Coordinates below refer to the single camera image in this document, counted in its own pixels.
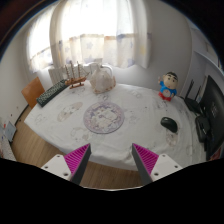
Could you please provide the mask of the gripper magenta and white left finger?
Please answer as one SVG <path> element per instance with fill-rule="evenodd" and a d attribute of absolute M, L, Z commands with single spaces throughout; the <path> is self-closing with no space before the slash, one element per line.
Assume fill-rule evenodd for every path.
<path fill-rule="evenodd" d="M 86 144 L 62 156 L 56 154 L 42 169 L 79 185 L 91 155 L 91 145 Z"/>

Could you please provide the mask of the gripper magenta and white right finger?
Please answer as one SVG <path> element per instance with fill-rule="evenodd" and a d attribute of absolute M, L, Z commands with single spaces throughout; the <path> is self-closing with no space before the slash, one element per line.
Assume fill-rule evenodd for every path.
<path fill-rule="evenodd" d="M 143 185 L 168 176 L 182 167 L 167 154 L 156 154 L 143 146 L 132 144 L 132 155 Z"/>

